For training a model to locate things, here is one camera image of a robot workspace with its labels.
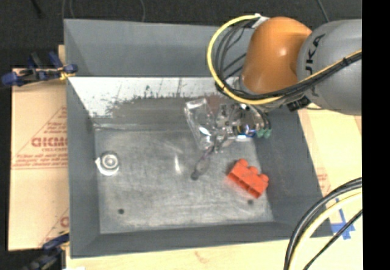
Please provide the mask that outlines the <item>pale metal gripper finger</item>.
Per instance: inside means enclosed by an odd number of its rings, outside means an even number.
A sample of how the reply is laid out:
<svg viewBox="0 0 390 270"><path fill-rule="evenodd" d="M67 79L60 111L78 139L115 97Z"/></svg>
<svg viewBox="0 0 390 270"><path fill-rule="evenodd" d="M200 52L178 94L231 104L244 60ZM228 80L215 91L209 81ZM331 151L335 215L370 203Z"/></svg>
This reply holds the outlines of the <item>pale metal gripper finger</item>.
<svg viewBox="0 0 390 270"><path fill-rule="evenodd" d="M191 173L192 180L198 180L202 175L204 175L207 170L210 168L211 159L215 152L215 142L213 142L209 147L207 147L198 161L196 162L193 171Z"/></svg>

